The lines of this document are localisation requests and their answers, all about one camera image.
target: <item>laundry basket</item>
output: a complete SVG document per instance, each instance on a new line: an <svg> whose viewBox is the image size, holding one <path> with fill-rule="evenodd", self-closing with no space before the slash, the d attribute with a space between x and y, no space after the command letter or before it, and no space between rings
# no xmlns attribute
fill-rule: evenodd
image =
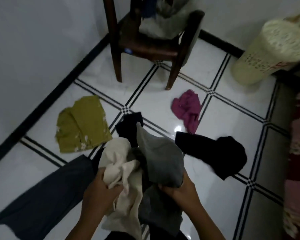
<svg viewBox="0 0 300 240"><path fill-rule="evenodd" d="M232 76L242 85L254 84L273 72L300 61L300 28L285 20L271 20L233 64Z"/></svg>

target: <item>white tile floor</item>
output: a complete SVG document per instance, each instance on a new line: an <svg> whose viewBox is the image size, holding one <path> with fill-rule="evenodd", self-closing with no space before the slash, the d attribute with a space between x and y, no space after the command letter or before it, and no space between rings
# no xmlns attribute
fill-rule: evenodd
<svg viewBox="0 0 300 240"><path fill-rule="evenodd" d="M236 58L198 40L188 63L181 69L170 91L165 91L169 63L122 55L122 80L113 71L109 46L48 109L35 126L0 161L0 210L25 190L65 163L85 154L93 158L98 149L61 154L54 136L59 112L82 96L101 98L114 137L115 125L125 113L141 111L145 129L156 136L174 139L185 131L171 112L173 98L192 89L202 103L197 134L213 139L230 135L245 148L248 162L239 174L222 181L202 161L186 155L184 165L196 185L201 203L230 239L279 239L283 204L283 181L289 145L289 124L295 94L270 77L246 88L230 73ZM64 239L75 225L81 204L67 214L46 239ZM181 230L198 240L191 221L183 215ZM108 231L98 228L93 239L104 239ZM148 228L143 234L150 239ZM0 239L15 239L0 226Z"/></svg>

